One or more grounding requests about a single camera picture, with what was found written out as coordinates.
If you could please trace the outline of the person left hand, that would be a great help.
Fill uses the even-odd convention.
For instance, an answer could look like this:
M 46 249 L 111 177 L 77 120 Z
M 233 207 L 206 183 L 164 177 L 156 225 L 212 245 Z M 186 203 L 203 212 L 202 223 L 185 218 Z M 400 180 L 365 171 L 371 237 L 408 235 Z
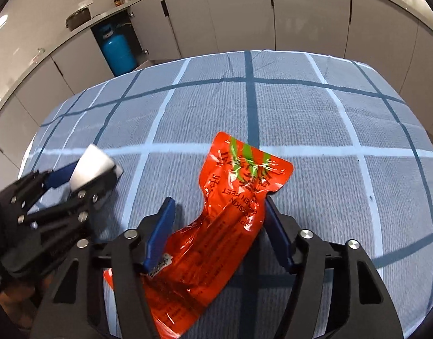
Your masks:
M 36 285 L 15 282 L 0 293 L 0 305 L 8 317 L 19 327 L 29 329 L 33 325 L 37 309 L 29 300 Z

